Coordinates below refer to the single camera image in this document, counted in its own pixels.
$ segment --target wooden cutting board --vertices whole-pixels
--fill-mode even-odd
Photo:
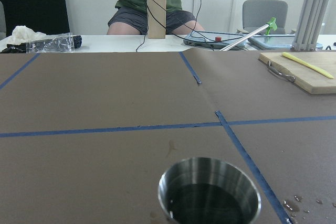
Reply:
[[[295,84],[311,94],[336,93],[336,51],[331,52],[291,52],[292,55],[324,69],[334,76],[329,79],[320,73],[303,66],[293,60],[285,58],[280,52],[262,52],[259,59],[272,66],[279,72],[294,76]]]

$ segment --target stainless steel cup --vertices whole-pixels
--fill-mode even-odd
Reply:
[[[258,189],[237,167],[193,157],[171,166],[158,188],[161,207],[178,224],[248,224],[260,213]]]

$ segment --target blue tape line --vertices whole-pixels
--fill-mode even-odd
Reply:
[[[307,122],[307,121],[325,121],[336,120],[336,115],[331,116],[310,116],[305,118],[280,118],[265,120],[248,120],[248,121],[231,121],[229,125],[248,125],[248,124],[264,124],[264,123],[291,123],[291,122]]]
[[[40,54],[35,54],[29,61],[27,61],[19,70],[12,74],[7,80],[0,85],[0,90],[12,81],[19,73],[21,73],[29,64],[31,64]]]
[[[214,123],[169,124],[169,125],[115,127],[115,128],[101,128],[101,129],[82,129],[82,130],[13,132],[13,133],[0,133],[0,138],[22,137],[22,136],[47,136],[47,135],[64,135],[64,134],[103,133],[103,132],[145,131],[145,130],[162,130],[162,129],[184,129],[184,128],[193,128],[193,127],[215,127],[215,126],[221,126],[221,124],[219,122],[214,122]]]
[[[187,58],[184,56],[184,54],[182,52],[179,52],[180,56],[182,58],[182,60],[184,61],[184,63],[186,64],[186,66],[188,67],[189,71],[191,72],[191,74],[193,75],[193,77],[195,78],[196,82],[198,85],[202,84],[201,79],[198,77],[198,75],[196,74],[195,70],[193,69],[193,67],[190,65],[189,61],[187,60]]]
[[[282,207],[282,205],[279,202],[277,196],[275,195],[275,193],[273,192],[273,190],[271,189],[271,187],[267,183],[267,181],[264,178],[264,176],[261,174],[261,171],[259,170],[259,168],[257,167],[257,165],[254,163],[254,161],[252,160],[251,156],[247,153],[247,151],[245,150],[245,148],[243,147],[243,145],[241,144],[241,142],[237,138],[237,136],[234,133],[234,131],[229,126],[228,122],[223,117],[222,113],[220,111],[216,111],[215,113],[218,116],[219,121],[221,122],[222,126],[226,130],[227,134],[231,138],[232,142],[234,143],[234,145],[238,149],[239,153],[241,154],[241,156],[243,157],[243,159],[247,163],[248,167],[252,171],[253,175],[256,177],[259,185],[263,189],[263,191],[264,191],[264,193],[265,193],[268,201],[270,202],[270,204],[272,205],[274,211],[278,215],[281,223],[288,223],[288,224],[291,223],[292,224],[293,222],[291,221],[291,219],[289,218],[288,214],[286,213],[286,211]]]

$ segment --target cup rim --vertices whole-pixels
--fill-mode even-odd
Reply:
[[[212,157],[190,157],[190,158],[184,158],[176,163],[174,163],[173,165],[171,165],[168,169],[165,170],[165,172],[161,175],[161,178],[159,180],[159,185],[158,185],[158,191],[157,191],[157,197],[159,199],[159,203],[160,203],[160,206],[161,206],[161,209],[163,210],[163,212],[166,214],[168,220],[174,220],[178,223],[178,221],[176,219],[174,219],[173,217],[171,217],[170,213],[167,211],[164,203],[163,203],[163,200],[161,198],[161,194],[160,194],[160,185],[162,184],[162,181],[165,177],[165,175],[176,165],[180,164],[180,163],[183,163],[183,162],[187,162],[189,160],[193,160],[193,159],[207,159],[207,160],[215,160],[216,162],[220,162],[220,163],[225,163],[229,166],[231,166],[232,168],[238,170],[240,173],[243,174],[243,176],[245,178],[247,178],[247,180],[249,181],[249,183],[251,184],[252,188],[254,189],[254,191],[256,192],[256,195],[257,195],[257,199],[258,199],[258,208],[257,208],[257,211],[255,212],[254,214],[254,217],[253,219],[249,222],[249,224],[252,224],[254,223],[257,218],[259,217],[259,214],[260,214],[260,211],[261,211],[261,196],[260,196],[260,193],[259,193],[259,190],[258,188],[256,187],[255,183],[252,181],[252,179],[250,179],[249,176],[247,176],[247,174],[241,170],[240,168],[238,168],[237,166],[233,165],[232,163],[230,162],[227,162],[227,161],[224,161],[222,159],[218,159],[218,158],[212,158]]]

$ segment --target electrical wire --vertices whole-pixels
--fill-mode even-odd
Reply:
[[[166,10],[164,7],[162,7],[158,2],[156,2],[155,0],[152,0],[152,1],[153,1],[155,4],[157,4],[158,7],[160,7],[160,8],[163,9],[165,12],[167,12],[167,10]],[[154,15],[152,14],[152,12],[150,11],[150,9],[149,9],[149,7],[148,7],[148,5],[147,5],[147,1],[146,1],[146,0],[144,0],[144,3],[145,3],[145,6],[146,6],[147,10],[149,11],[149,13],[151,14],[151,16],[153,17],[153,19],[154,19],[159,25],[161,25],[164,29],[166,29],[166,27],[165,27],[164,25],[162,25],[162,24],[161,24],[161,23],[154,17]],[[202,5],[202,0],[201,0],[201,2],[200,2],[200,6],[199,6],[199,9],[198,9],[198,12],[197,12],[197,15],[196,15],[196,21],[195,21],[195,26],[194,26],[194,28],[190,28],[190,27],[188,27],[185,23],[183,23],[183,22],[182,22],[181,20],[179,20],[179,19],[177,19],[177,20],[180,21],[182,25],[184,25],[184,26],[186,26],[187,28],[189,28],[190,30],[192,30],[192,32],[198,33],[199,35],[201,35],[202,37],[204,37],[205,39],[207,39],[207,40],[210,41],[210,42],[204,41],[205,44],[220,43],[220,42],[226,42],[226,41],[236,40],[236,39],[240,39],[240,38],[241,38],[241,37],[237,37],[237,38],[225,39],[225,40],[221,40],[221,41],[215,41],[215,40],[212,40],[212,39],[209,39],[209,38],[205,37],[205,36],[204,36],[203,34],[201,34],[199,31],[195,31],[195,27],[196,27],[196,22],[197,22],[198,14],[199,14],[199,12],[200,12],[200,10],[201,10],[201,5]],[[171,34],[174,35],[174,36],[176,36],[176,37],[178,37],[178,38],[180,38],[180,39],[183,39],[183,40],[186,40],[186,41],[195,42],[195,41],[193,41],[193,40],[183,38],[183,37],[181,37],[181,36],[179,36],[179,35],[177,35],[177,34],[174,34],[174,33],[171,33]]]

